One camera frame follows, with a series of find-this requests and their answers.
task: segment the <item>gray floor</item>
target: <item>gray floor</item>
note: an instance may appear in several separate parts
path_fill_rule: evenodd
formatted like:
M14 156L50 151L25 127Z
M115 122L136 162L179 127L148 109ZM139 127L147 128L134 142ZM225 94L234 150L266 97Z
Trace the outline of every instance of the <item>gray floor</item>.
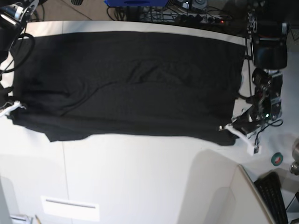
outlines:
M74 6L71 0L48 0L44 3L45 21L59 20L110 20L103 0L85 0L81 6ZM43 16L41 6L37 9Z
M246 0L208 0L208 5L226 9L233 12L241 12L246 6ZM60 20L111 20L106 13L107 5L104 0L84 0L81 6L74 6L71 0L48 0L44 3L45 21ZM43 17L42 7L37 8L39 16ZM295 32L293 38L291 33L287 39L289 51L299 52L299 32Z

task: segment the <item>mechanical part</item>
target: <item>mechanical part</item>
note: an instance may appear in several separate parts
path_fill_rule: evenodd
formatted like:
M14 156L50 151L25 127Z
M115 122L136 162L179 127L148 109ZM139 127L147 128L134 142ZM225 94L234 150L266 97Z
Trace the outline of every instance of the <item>mechanical part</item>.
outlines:
M292 147L292 156L296 162L299 162L299 142L296 141L294 146Z
M25 1L22 5L12 4L1 7L0 11L15 21L22 22L23 18L25 17L26 22L28 22L27 20L29 20L30 15L35 11L38 2L38 0L31 0Z
M257 22L256 22L256 16L253 12L248 12L248 26L247 26L248 32L256 33L257 32Z
M206 4L206 0L195 0L195 2L200 5Z
M252 49L257 68L279 70L287 66L286 36L268 38L253 34Z
M292 220L291 224L299 224L299 218Z
M293 162L290 166L290 173L296 176L299 175L299 164L297 162Z
M255 69L252 73L252 82L262 90L268 90L271 85L271 77L262 69Z
M71 0L71 3L76 6L81 6L83 3L83 0Z
M279 166L284 160L284 156L281 153L275 153L271 158L271 163L273 166Z

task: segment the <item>white tabletop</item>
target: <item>white tabletop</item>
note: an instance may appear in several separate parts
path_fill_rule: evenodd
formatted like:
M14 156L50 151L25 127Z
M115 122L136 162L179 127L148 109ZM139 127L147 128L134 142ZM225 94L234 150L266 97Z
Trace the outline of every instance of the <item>white tabletop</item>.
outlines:
M220 33L215 33L211 31L193 29L193 28L183 28L169 25L158 25L150 23L137 23L137 22L120 22L120 21L53 21L53 22L39 22L30 23L27 27L27 33L32 34L35 37L46 36L46 35L58 35L74 32L106 32L106 31L139 31L139 32L164 32L164 33L174 33L183 35L193 35L199 37L219 39L227 42L232 42L236 44L245 44L245 40L240 37L230 36ZM185 154L193 154L201 150L214 150L221 155L224 155L240 164L242 164L249 176L253 181L257 177L267 171L276 169L285 180L296 180L295 176L292 176L289 172L289 166L293 162L292 158L292 144L299 136L299 120L298 120L298 108L299 100L297 96L299 95L299 76L296 74L297 61L299 55L293 53L289 54L288 67L284 70L284 84L282 89L282 107L283 107L283 119L284 124L281 127L272 128L269 127L261 134L262 141L262 151L260 154L250 156L246 153L246 145L241 140L237 140L234 146L230 147L220 147L214 143L188 138L188 137L144 137L144 136L131 136L131 135L94 135L90 138L82 141L74 142L56 142L49 143L46 136L41 133L35 133L30 130L26 130L23 127L12 125L10 120L2 118L0 120L0 138L1 144L7 145L7 149L1 149L0 154L22 154L22 150L19 148L52 148L54 146L61 145L62 147L72 147L78 148L82 145L97 145L97 142L103 141L117 141L128 144L125 147L132 146L142 146L144 144L154 144L159 145L161 149L163 147L178 147L178 145L192 148L185 151ZM4 63L2 63L1 68L5 68L10 62L11 57L9 57ZM12 83L13 74L5 74L3 76L3 81L1 82L4 86L9 86ZM248 78L248 67L247 63L244 63L242 70L242 86L240 93L245 96L249 96L249 78ZM243 100L237 100L235 103L234 116L240 115L243 108L248 108ZM17 141L15 140L15 134L18 133ZM276 168L271 164L271 157L274 153L281 152L284 156L284 162ZM32 151L32 156L36 156L36 151ZM288 204L294 195L293 190L290 188L289 181L282 182L283 195L285 198L285 204Z

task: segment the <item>floor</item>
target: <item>floor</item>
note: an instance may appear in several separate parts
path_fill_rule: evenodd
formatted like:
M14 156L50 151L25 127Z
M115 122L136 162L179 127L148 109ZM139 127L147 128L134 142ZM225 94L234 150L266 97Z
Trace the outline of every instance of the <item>floor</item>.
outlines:
M103 0L85 0L81 6L71 4L70 0L48 0L43 6L45 8L45 21L111 20L107 16L107 5ZM42 18L42 7L39 6L37 11Z
M238 0L237 3L233 0L209 0L208 5L220 9L228 8L230 11L239 11L239 9L244 8L245 2L246 0ZM48 0L43 6L45 8L45 21L111 20L107 15L107 5L104 0L85 0L81 6L71 4L71 0ZM42 17L41 6L38 7L37 11Z

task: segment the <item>black garment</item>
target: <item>black garment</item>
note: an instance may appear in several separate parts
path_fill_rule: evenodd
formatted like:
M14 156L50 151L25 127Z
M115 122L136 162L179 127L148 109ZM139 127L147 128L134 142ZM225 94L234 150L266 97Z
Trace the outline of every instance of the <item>black garment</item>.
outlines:
M38 37L14 78L14 95L28 109L18 109L12 119L50 141L124 133L232 145L234 137L218 127L230 123L244 51L233 43L166 33ZM22 55L14 57L18 63Z

